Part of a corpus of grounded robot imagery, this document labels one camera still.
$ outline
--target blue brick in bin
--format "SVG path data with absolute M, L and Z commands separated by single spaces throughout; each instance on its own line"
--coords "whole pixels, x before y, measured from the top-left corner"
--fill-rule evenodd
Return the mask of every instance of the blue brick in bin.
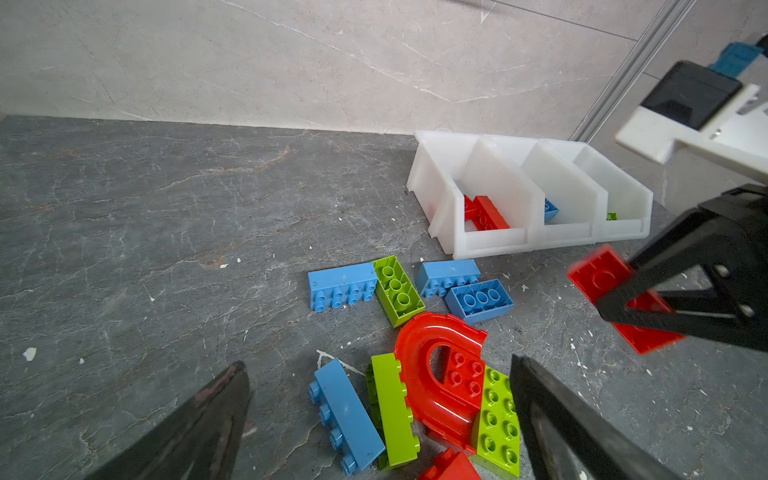
M 467 322 L 467 325 L 505 315 L 515 308 L 498 280 L 455 286 L 448 291 L 445 302 L 451 314 Z
M 560 211 L 551 201 L 544 199 L 544 222 L 552 220 Z
M 480 269 L 474 260 L 449 260 L 446 262 L 422 263 L 416 275 L 416 289 L 419 295 L 432 298 L 436 293 L 445 296 L 452 286 L 477 283 Z
M 360 300 L 371 301 L 379 282 L 373 263 L 309 272 L 307 278 L 310 281 L 310 308 L 318 313 L 329 306 L 341 308 L 344 303 L 352 306 Z
M 310 398 L 320 404 L 323 426 L 331 425 L 331 446 L 344 453 L 341 468 L 346 476 L 362 472 L 384 453 L 384 442 L 338 359 L 315 372 Z

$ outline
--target lime green brick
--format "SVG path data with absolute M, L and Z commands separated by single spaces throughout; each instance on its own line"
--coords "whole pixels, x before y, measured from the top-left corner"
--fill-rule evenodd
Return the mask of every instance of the lime green brick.
M 421 449 L 411 430 L 413 412 L 406 407 L 407 391 L 400 380 L 401 370 L 394 353 L 371 357 L 366 370 L 371 419 L 386 443 L 386 451 L 379 457 L 382 470 L 416 460 Z
M 401 326 L 424 311 L 424 302 L 419 292 L 413 288 L 411 280 L 408 280 L 408 275 L 394 255 L 373 262 L 373 268 L 379 278 L 376 296 L 392 326 Z
M 486 366 L 480 413 L 472 427 L 470 459 L 501 478 L 520 476 L 520 423 L 509 377 Z

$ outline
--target red curved track piece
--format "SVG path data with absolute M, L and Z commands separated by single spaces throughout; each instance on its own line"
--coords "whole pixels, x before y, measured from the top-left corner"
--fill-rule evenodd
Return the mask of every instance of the red curved track piece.
M 413 417 L 431 436 L 456 445 L 468 455 L 472 424 L 480 412 L 485 362 L 480 359 L 487 332 L 476 330 L 453 315 L 422 313 L 408 322 L 397 337 L 395 357 L 408 388 Z M 450 348 L 445 382 L 432 374 L 430 359 L 440 346 Z

